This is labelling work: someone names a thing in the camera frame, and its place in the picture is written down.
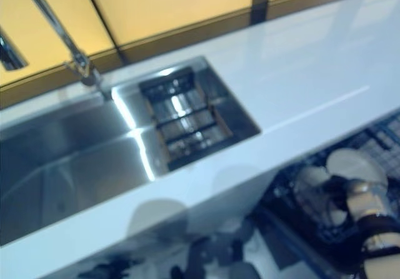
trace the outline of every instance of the sink basin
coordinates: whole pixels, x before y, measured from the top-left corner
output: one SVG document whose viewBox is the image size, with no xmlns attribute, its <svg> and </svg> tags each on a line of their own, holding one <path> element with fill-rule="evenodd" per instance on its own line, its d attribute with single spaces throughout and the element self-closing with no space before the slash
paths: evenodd
<svg viewBox="0 0 400 279">
<path fill-rule="evenodd" d="M 2 245 L 259 132 L 203 58 L 0 131 Z"/>
</svg>

